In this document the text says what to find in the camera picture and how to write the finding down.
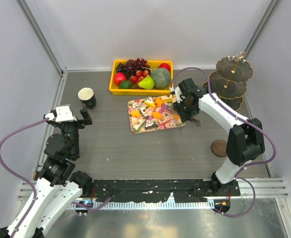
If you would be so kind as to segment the metal serving tongs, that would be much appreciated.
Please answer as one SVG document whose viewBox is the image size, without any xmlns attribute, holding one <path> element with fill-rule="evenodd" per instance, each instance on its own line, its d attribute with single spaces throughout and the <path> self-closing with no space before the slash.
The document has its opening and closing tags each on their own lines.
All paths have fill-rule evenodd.
<svg viewBox="0 0 291 238">
<path fill-rule="evenodd" d="M 197 127 L 200 127 L 200 126 L 201 126 L 200 120 L 198 120 L 198 119 L 196 119 L 196 118 L 191 118 L 191 119 L 189 119 L 188 121 L 194 123 Z"/>
</svg>

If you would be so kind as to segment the floral serving tray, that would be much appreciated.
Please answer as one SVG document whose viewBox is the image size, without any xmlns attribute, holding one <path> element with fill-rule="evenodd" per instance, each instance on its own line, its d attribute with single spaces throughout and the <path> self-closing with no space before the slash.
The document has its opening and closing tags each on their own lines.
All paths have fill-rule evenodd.
<svg viewBox="0 0 291 238">
<path fill-rule="evenodd" d="M 130 129 L 133 133 L 144 133 L 144 132 L 152 132 L 152 131 L 158 131 L 158 130 L 165 130 L 165 129 L 172 129 L 172 128 L 177 128 L 177 127 L 182 127 L 184 126 L 184 123 L 181 122 L 180 118 L 178 116 L 171 115 L 169 113 L 164 112 L 161 109 L 162 105 L 169 105 L 173 106 L 173 103 L 176 102 L 175 96 L 173 95 L 165 95 L 165 96 L 158 96 L 158 97 L 152 97 L 153 101 L 156 105 L 156 108 L 149 107 L 144 104 L 145 99 L 137 99 L 137 100 L 132 100 L 127 103 L 127 108 L 128 108 L 128 115 L 129 115 L 129 121 L 130 121 Z M 138 122 L 138 121 L 145 121 L 145 119 L 141 113 L 139 112 L 139 109 L 141 107 L 144 107 L 148 113 L 149 113 L 149 120 L 152 122 L 156 123 L 158 125 L 158 128 L 156 129 L 150 129 L 150 130 L 145 130 L 145 126 L 142 127 L 142 129 L 138 132 L 133 130 L 133 126 Z M 159 126 L 158 120 L 153 118 L 152 112 L 157 111 L 159 112 L 163 118 L 165 117 L 170 117 L 171 122 L 169 124 Z"/>
</svg>

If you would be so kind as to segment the yellow plastic fruit bin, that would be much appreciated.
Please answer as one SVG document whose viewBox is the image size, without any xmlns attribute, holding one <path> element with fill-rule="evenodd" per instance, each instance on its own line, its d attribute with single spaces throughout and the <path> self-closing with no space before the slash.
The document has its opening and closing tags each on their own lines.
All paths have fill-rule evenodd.
<svg viewBox="0 0 291 238">
<path fill-rule="evenodd" d="M 113 67 L 112 67 L 112 73 L 111 73 L 111 78 L 110 78 L 110 84 L 109 84 L 109 91 L 112 92 L 114 95 L 125 95 L 125 96 L 163 96 L 163 95 L 168 95 L 170 93 L 169 88 L 165 88 L 162 90 L 159 89 L 151 89 L 151 90 L 145 90 L 145 89 L 119 89 L 118 85 L 116 85 L 114 81 L 114 77 L 116 74 L 116 67 L 118 66 L 119 63 L 124 63 L 126 62 L 125 59 L 117 59 L 114 60 L 113 62 Z M 162 63 L 166 63 L 170 66 L 171 68 L 171 78 L 174 76 L 173 72 L 173 62 L 170 60 L 149 60 L 148 64 L 151 67 L 157 67 Z"/>
</svg>

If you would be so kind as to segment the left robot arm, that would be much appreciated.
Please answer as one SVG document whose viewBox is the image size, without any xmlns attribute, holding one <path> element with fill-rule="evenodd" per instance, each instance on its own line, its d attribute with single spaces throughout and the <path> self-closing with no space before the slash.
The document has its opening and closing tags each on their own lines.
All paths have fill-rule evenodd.
<svg viewBox="0 0 291 238">
<path fill-rule="evenodd" d="M 0 141 L 1 165 L 32 188 L 18 216 L 9 226 L 0 228 L 0 238 L 43 238 L 75 199 L 92 193 L 92 178 L 84 172 L 73 171 L 73 161 L 79 158 L 79 130 L 92 124 L 85 105 L 80 113 L 82 118 L 78 119 L 69 105 L 58 106 L 45 114 L 42 120 L 18 129 Z M 60 133 L 48 137 L 44 149 L 47 158 L 33 184 L 4 163 L 1 147 L 11 136 L 44 122 L 59 128 Z"/>
</svg>

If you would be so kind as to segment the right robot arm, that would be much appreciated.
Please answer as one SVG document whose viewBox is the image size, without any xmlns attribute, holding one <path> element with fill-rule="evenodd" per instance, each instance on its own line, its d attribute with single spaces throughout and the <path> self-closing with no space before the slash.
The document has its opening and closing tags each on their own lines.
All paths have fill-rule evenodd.
<svg viewBox="0 0 291 238">
<path fill-rule="evenodd" d="M 178 87 L 171 87 L 170 92 L 175 96 L 173 108 L 182 122 L 203 111 L 228 134 L 226 159 L 211 176 L 212 192 L 223 195 L 235 180 L 237 172 L 265 152 L 261 121 L 248 119 L 222 104 L 217 94 L 198 87 L 192 78 L 183 80 Z"/>
</svg>

